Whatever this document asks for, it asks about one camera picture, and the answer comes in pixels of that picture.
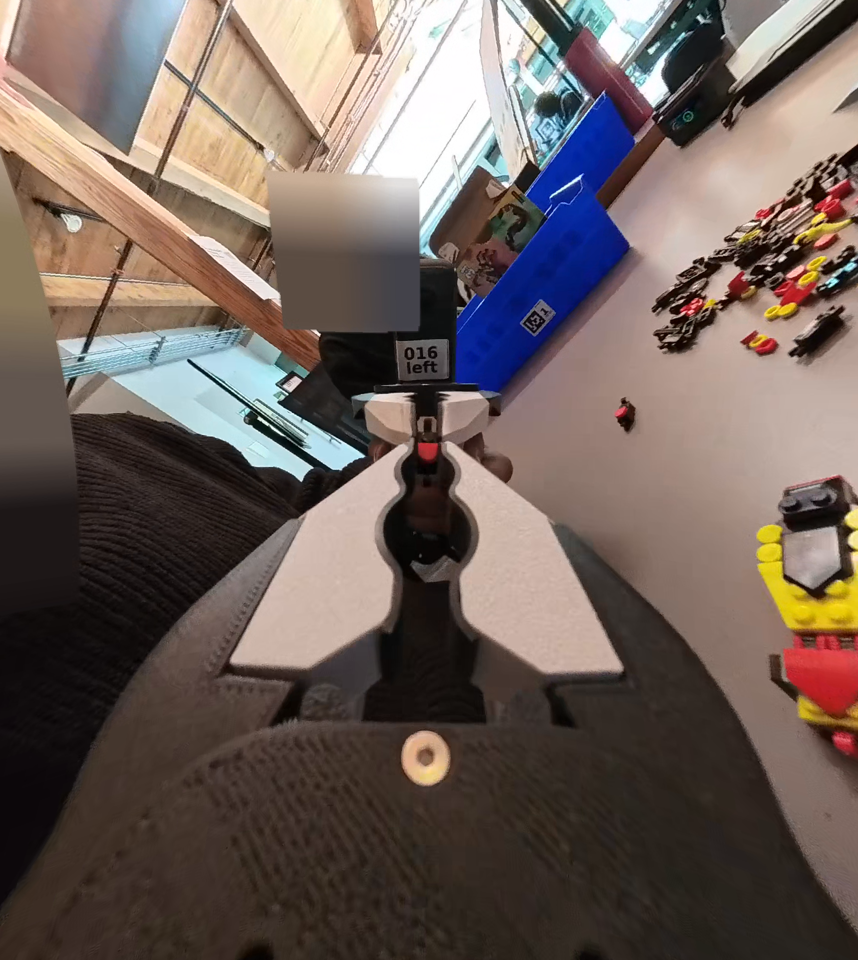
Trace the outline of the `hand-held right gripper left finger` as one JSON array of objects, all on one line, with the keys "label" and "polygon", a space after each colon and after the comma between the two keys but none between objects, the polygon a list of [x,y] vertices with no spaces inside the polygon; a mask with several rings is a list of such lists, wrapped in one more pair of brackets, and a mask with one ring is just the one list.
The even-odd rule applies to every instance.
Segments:
[{"label": "hand-held right gripper left finger", "polygon": [[407,445],[390,450],[298,522],[228,659],[238,678],[288,682],[364,719],[407,633],[406,575],[386,523],[406,493]]}]

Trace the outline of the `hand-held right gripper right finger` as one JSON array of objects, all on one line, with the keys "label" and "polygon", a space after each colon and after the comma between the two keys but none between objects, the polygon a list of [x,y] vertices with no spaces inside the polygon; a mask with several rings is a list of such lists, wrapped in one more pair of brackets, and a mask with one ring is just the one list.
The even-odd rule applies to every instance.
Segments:
[{"label": "hand-held right gripper right finger", "polygon": [[625,667],[542,511],[456,444],[452,469],[452,617],[471,642],[471,685],[485,718],[551,713],[559,687],[618,682]]}]

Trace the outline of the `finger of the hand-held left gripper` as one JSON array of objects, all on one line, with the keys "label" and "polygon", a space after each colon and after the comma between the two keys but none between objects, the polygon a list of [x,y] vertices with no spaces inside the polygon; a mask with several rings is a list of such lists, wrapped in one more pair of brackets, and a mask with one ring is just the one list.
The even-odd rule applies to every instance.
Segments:
[{"label": "finger of the hand-held left gripper", "polygon": [[437,440],[465,444],[483,433],[490,412],[489,398],[483,394],[440,394],[436,402]]},{"label": "finger of the hand-held left gripper", "polygon": [[411,446],[415,431],[415,402],[411,394],[376,394],[364,404],[370,454],[385,454]]}]

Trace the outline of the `pile of lego pieces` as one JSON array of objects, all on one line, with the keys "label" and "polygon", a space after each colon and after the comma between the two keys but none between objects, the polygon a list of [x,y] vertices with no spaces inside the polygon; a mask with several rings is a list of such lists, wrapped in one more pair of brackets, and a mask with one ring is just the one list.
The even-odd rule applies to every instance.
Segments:
[{"label": "pile of lego pieces", "polygon": [[727,308],[768,296],[764,324],[818,313],[791,339],[789,357],[816,354],[847,328],[843,297],[858,301],[858,142],[794,179],[784,194],[695,258],[651,306],[663,354],[690,349]]}]

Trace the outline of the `person's left forearm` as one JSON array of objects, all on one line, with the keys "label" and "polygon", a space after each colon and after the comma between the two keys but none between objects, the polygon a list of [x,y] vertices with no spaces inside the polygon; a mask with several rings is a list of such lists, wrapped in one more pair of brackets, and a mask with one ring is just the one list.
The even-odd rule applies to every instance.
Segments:
[{"label": "person's left forearm", "polygon": [[310,468],[303,478],[292,481],[284,499],[294,514],[301,516],[363,474],[374,462],[365,456],[338,470]]}]

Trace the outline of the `cardboard lego box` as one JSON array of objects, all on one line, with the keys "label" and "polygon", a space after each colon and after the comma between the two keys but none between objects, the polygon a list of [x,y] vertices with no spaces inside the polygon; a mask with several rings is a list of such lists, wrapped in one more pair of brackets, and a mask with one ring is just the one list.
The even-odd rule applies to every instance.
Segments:
[{"label": "cardboard lego box", "polygon": [[454,266],[474,297],[486,297],[546,221],[546,214],[514,184],[484,169],[473,171],[431,234],[428,246]]}]

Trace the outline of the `yellow red lego car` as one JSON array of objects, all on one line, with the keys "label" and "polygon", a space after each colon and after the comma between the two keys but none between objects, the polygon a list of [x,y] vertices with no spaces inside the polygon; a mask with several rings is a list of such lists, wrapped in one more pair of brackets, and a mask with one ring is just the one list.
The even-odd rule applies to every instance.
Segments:
[{"label": "yellow red lego car", "polygon": [[803,724],[858,761],[858,494],[827,476],[784,487],[778,513],[755,553],[791,634],[769,656],[770,679]]}]

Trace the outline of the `blue bin with white tag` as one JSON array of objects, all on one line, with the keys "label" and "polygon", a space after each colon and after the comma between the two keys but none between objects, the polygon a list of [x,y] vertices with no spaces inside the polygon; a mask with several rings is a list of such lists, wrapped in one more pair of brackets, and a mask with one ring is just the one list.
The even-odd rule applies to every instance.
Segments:
[{"label": "blue bin with white tag", "polygon": [[531,242],[492,291],[460,313],[457,379],[503,390],[628,251],[585,174],[560,187]]}]

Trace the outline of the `person's black sweater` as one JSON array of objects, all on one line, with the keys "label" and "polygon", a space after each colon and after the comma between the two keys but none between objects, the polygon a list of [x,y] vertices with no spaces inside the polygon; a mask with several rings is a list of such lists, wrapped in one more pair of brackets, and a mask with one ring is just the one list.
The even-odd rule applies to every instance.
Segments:
[{"label": "person's black sweater", "polygon": [[129,413],[73,421],[77,598],[0,617],[0,908],[146,657],[300,517],[284,494],[301,478],[255,467],[222,439]]}]

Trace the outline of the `blue plastic bin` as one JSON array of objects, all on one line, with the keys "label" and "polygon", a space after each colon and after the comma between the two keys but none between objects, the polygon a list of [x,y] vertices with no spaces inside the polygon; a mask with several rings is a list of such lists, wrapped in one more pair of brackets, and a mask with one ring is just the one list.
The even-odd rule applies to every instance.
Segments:
[{"label": "blue plastic bin", "polygon": [[547,212],[551,197],[577,178],[590,195],[596,196],[634,146],[633,134],[614,102],[604,93],[555,149],[527,196]]}]

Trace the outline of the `dark red cushion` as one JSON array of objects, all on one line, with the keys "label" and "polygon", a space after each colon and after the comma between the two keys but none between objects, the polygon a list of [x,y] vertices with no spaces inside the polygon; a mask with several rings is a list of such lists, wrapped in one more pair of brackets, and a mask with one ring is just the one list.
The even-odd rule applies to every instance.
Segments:
[{"label": "dark red cushion", "polygon": [[653,113],[651,104],[605,52],[591,30],[579,27],[573,31],[563,60],[594,98],[607,96],[630,133],[636,135],[649,123]]}]

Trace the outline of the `black device green light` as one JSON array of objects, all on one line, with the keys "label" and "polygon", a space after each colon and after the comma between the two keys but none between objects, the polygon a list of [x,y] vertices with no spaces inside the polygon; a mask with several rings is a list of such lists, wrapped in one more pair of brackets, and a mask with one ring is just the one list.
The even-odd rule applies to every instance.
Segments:
[{"label": "black device green light", "polygon": [[733,54],[727,43],[711,57],[684,53],[679,46],[668,54],[662,69],[666,92],[652,114],[665,139],[683,148],[722,117],[736,82],[728,67]]}]

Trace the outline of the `wooden ceiling beam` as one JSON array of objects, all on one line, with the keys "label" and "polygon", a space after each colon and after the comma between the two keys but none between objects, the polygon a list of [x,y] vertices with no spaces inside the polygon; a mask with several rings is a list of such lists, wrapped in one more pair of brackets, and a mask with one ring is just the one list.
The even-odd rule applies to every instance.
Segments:
[{"label": "wooden ceiling beam", "polygon": [[196,243],[190,229],[171,211],[5,81],[0,82],[0,148],[16,154],[81,201],[127,240],[305,369],[318,363],[315,333],[285,329],[278,304],[260,298]]}]

